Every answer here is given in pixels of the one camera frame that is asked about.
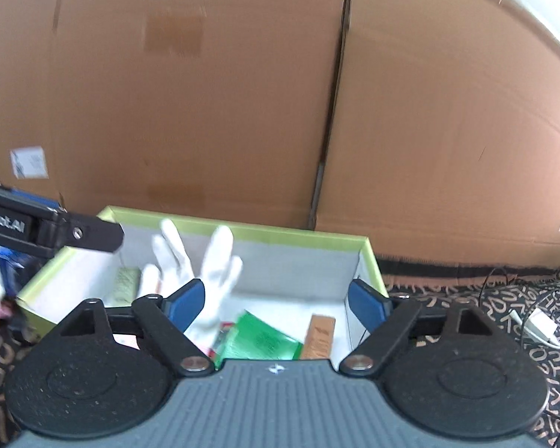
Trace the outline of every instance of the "screw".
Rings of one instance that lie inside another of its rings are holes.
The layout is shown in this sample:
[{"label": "screw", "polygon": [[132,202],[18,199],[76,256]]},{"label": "screw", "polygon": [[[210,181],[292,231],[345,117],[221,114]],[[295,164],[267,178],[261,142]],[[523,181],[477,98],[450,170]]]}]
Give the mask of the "screw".
[{"label": "screw", "polygon": [[349,355],[345,365],[351,370],[369,370],[373,367],[373,360],[366,355]]},{"label": "screw", "polygon": [[192,355],[191,357],[184,358],[180,366],[189,372],[201,372],[209,367],[209,359]]}]

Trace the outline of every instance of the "green box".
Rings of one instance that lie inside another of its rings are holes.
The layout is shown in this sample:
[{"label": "green box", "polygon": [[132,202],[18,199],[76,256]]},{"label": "green box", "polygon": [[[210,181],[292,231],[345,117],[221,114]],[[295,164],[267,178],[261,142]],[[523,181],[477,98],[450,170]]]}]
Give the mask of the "green box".
[{"label": "green box", "polygon": [[348,308],[346,293],[361,278],[386,295],[366,237],[227,223],[155,212],[108,207],[104,220],[122,225],[125,240],[115,254],[64,248],[19,295],[19,304],[41,335],[85,298],[106,298],[120,267],[156,263],[151,238],[170,218],[183,239],[193,270],[200,271],[209,238],[221,224],[234,234],[233,254],[243,272],[222,308],[223,321],[250,311],[272,327],[303,342],[312,314],[336,318],[332,361],[357,346],[365,329]]}]

